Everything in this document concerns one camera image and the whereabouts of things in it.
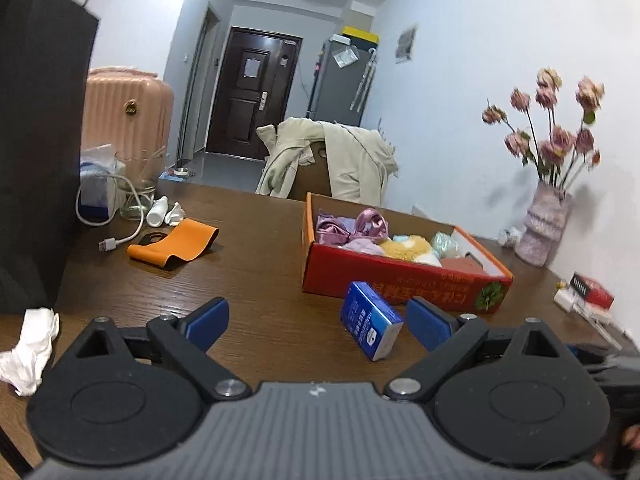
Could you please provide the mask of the person's right hand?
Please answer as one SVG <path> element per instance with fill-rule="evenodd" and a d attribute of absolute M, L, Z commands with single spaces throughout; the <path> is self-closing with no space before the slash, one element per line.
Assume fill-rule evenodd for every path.
<path fill-rule="evenodd" d="M 612 438 L 607 438 L 602 448 L 594 453 L 593 463 L 611 474 L 623 474 L 631 466 L 638 451 L 639 426 L 634 425 L 619 434 L 616 443 L 613 443 Z"/>

